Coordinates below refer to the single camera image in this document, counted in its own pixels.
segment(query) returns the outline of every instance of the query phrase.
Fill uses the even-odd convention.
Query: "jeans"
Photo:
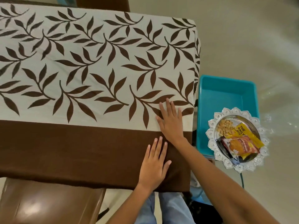
[[[179,193],[159,193],[163,224],[195,224],[191,212]],[[155,194],[144,202],[135,224],[156,224]]]

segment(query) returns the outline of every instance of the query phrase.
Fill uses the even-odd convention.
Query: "decorative silver tray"
[[[259,154],[252,154],[247,162],[235,162],[229,156],[224,154],[218,147],[216,140],[220,137],[219,132],[216,128],[222,119],[234,119],[238,118],[238,121],[246,124],[254,135],[256,135],[264,144],[260,148]],[[261,127],[260,120],[256,117],[252,117],[248,111],[241,111],[238,108],[233,108],[232,110],[224,108],[222,112],[215,112],[214,119],[208,121],[209,129],[206,135],[209,138],[208,147],[214,151],[214,156],[216,160],[223,161],[223,165],[226,168],[234,168],[238,173],[243,170],[254,171],[256,166],[262,166],[264,164],[264,157],[269,155],[268,144],[269,139],[265,136],[265,129]]]

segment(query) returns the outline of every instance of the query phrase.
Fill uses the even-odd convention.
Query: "floor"
[[[55,3],[55,0],[34,0]],[[279,222],[298,223],[299,208],[299,1],[298,0],[129,0],[132,12],[194,19],[202,44],[201,74],[256,83],[270,157],[243,174],[245,189]],[[216,165],[235,181],[239,175]],[[107,190],[105,223],[129,196]],[[155,215],[161,223],[156,203]]]

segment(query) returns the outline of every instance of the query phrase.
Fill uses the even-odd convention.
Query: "finger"
[[[150,145],[147,146],[147,150],[145,152],[143,160],[147,160],[149,158],[149,156],[150,156]]]
[[[164,160],[165,160],[165,157],[166,157],[166,153],[167,153],[167,142],[164,142],[163,150],[162,150],[160,158],[159,158],[159,160],[162,163],[164,163]]]
[[[164,129],[164,123],[163,123],[163,120],[159,117],[159,116],[156,116],[156,120],[160,126],[160,130],[162,131]]]
[[[178,119],[182,120],[182,109],[178,108]]]
[[[172,109],[172,114],[174,117],[177,117],[177,113],[176,113],[176,107],[174,106],[174,103],[173,101],[170,102],[170,105],[171,105],[171,109]]]
[[[163,166],[163,170],[162,170],[162,178],[163,179],[166,177],[166,173],[169,169],[170,164],[171,164],[171,160],[168,160]]]
[[[160,155],[161,147],[162,147],[162,140],[163,140],[163,138],[162,138],[162,136],[160,136],[157,147],[156,147],[155,155],[154,155],[155,159],[159,159],[159,155]]]
[[[165,111],[165,109],[164,109],[164,107],[162,105],[162,102],[159,103],[159,107],[160,107],[163,119],[165,119],[166,117],[168,117],[167,112]]]
[[[172,113],[172,110],[171,110],[171,105],[170,105],[170,102],[169,102],[168,98],[166,98],[166,109],[167,109],[168,116],[173,116],[173,113]]]
[[[149,156],[149,158],[154,157],[154,155],[155,155],[157,141],[158,141],[158,138],[155,138],[154,143],[152,144],[152,148],[150,150],[150,156]]]

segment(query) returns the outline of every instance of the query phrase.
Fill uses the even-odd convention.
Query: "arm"
[[[225,223],[278,223],[252,196],[199,153],[183,136],[182,113],[166,100],[160,103],[164,121],[156,117],[160,129],[188,162],[211,203]]]
[[[164,180],[169,165],[171,164],[170,160],[164,164],[167,142],[164,143],[162,152],[161,147],[162,137],[160,137],[159,141],[156,138],[152,147],[148,145],[136,188],[114,215],[112,215],[107,224],[133,224],[136,221],[142,205]]]

